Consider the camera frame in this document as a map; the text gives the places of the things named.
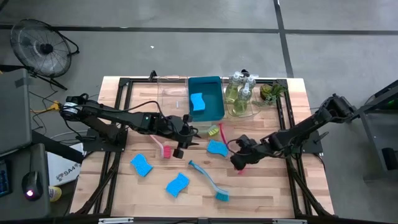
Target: fan grille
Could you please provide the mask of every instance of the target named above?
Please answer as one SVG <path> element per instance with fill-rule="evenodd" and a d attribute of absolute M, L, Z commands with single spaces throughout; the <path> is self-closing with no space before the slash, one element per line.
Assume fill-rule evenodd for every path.
<path fill-rule="evenodd" d="M 67 41 L 44 22 L 24 19 L 11 30 L 11 47 L 31 72 L 59 77 L 67 72 L 72 56 Z"/>

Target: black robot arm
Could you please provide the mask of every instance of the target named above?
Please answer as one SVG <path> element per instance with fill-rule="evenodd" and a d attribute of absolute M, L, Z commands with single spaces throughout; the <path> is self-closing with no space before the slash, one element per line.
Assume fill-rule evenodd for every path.
<path fill-rule="evenodd" d="M 274 132 L 257 143 L 242 135 L 236 140 L 240 150 L 231 156 L 231 162 L 237 170 L 242 170 L 246 164 L 256 164 L 260 159 L 270 157 L 287 157 L 292 150 L 302 145 L 309 135 L 323 125 L 344 123 L 349 120 L 355 110 L 354 106 L 343 96 L 327 98 L 312 116 L 287 130 Z"/>
<path fill-rule="evenodd" d="M 156 103 L 159 113 L 129 112 L 148 103 Z M 89 100 L 86 94 L 82 94 L 80 96 L 68 96 L 60 114 L 65 121 L 80 121 L 84 123 L 98 133 L 94 138 L 101 138 L 102 141 L 113 145 L 125 143 L 122 141 L 125 139 L 124 136 L 127 132 L 126 128 L 122 128 L 123 126 L 127 126 L 140 134 L 153 134 L 177 141 L 177 153 L 174 153 L 176 157 L 182 157 L 183 152 L 180 148 L 186 149 L 188 146 L 196 144 L 192 142 L 192 138 L 194 136 L 198 137 L 198 130 L 188 125 L 188 122 L 192 121 L 191 116 L 184 115 L 183 118 L 164 116 L 156 101 L 148 101 L 144 104 L 129 110 L 117 110 L 99 104 L 97 101 Z M 113 123 L 106 124 L 99 118 Z M 120 123 L 122 127 L 117 127 L 115 123 Z"/>

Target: concrete floor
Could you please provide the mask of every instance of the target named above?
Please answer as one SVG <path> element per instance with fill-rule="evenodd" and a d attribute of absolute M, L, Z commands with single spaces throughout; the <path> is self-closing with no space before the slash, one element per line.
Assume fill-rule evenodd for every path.
<path fill-rule="evenodd" d="M 398 30 L 394 0 L 280 0 L 286 29 Z M 59 26 L 199 27 L 277 29 L 272 0 L 14 0 L 0 24 L 34 18 Z M 81 54 L 58 79 L 69 87 L 51 100 L 98 94 L 106 75 L 228 75 L 248 69 L 261 77 L 286 77 L 279 34 L 181 32 L 62 32 Z M 397 79 L 396 35 L 287 35 L 294 77 L 304 78 L 311 107 L 332 93 L 361 106 Z M 19 64 L 0 30 L 0 63 Z M 31 90 L 52 91 L 34 80 Z M 32 96 L 33 109 L 41 109 Z M 68 131 L 57 113 L 41 116 L 47 136 Z M 85 129 L 82 124 L 71 124 Z M 398 222 L 397 184 L 365 184 L 373 161 L 363 126 L 328 124 L 322 141 L 335 213 L 345 218 Z"/>

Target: butcher block tabletop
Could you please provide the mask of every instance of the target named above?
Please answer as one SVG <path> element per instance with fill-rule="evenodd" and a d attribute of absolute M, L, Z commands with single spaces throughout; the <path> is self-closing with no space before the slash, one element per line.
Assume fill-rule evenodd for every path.
<path fill-rule="evenodd" d="M 98 102 L 114 106 L 120 77 L 104 77 Z M 290 100 L 297 123 L 311 115 L 304 81 L 301 78 L 288 78 Z M 162 110 L 165 115 L 181 116 L 184 111 L 175 103 L 158 99 L 160 87 L 157 83 L 135 83 L 132 88 L 130 107 L 149 100 L 162 100 Z M 286 127 L 289 128 L 285 100 L 282 98 Z M 155 104 L 140 107 L 137 111 L 156 112 Z M 231 120 L 228 112 L 224 119 L 212 124 L 223 123 L 227 141 L 245 134 L 255 140 L 260 140 L 268 134 L 280 129 L 276 106 L 267 106 L 258 114 L 242 119 Z M 210 126 L 211 123 L 200 123 L 198 126 Z M 163 145 L 177 146 L 176 142 L 156 136 Z M 249 164 L 244 172 L 239 174 L 227 158 L 206 152 L 210 139 L 222 141 L 220 134 L 214 137 L 203 135 L 202 139 L 194 138 L 197 146 L 184 149 L 183 159 L 171 157 L 162 159 L 159 146 L 147 135 L 128 132 L 126 149 L 122 153 L 118 170 L 118 178 L 114 191 L 112 217 L 213 217 L 213 218 L 293 218 L 293 206 L 290 196 L 289 180 L 284 159 L 264 158 L 258 164 Z M 235 143 L 231 149 L 237 151 Z M 154 168 L 141 177 L 130 161 L 138 153 L 145 155 Z M 98 186 L 104 152 L 94 152 L 81 165 L 81 172 L 76 185 L 70 212 L 75 212 L 89 199 Z M 221 189 L 229 192 L 229 202 L 215 199 L 215 193 L 205 176 L 195 170 L 188 162 L 204 168 Z M 333 213 L 328 183 L 325 171 L 319 158 L 304 154 L 302 156 L 308 188 L 317 200 L 330 213 Z M 167 184 L 181 172 L 190 180 L 177 198 L 165 191 Z M 304 212 L 303 197 L 297 186 L 300 208 Z M 104 190 L 104 209 L 108 195 L 108 186 Z"/>

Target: blue plastic bin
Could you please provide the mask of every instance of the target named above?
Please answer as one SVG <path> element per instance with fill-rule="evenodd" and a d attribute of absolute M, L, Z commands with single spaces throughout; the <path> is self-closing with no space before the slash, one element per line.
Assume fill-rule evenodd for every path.
<path fill-rule="evenodd" d="M 202 93 L 203 111 L 193 111 L 191 94 Z M 223 89 L 220 77 L 195 77 L 188 79 L 189 114 L 193 121 L 218 121 L 224 117 Z"/>

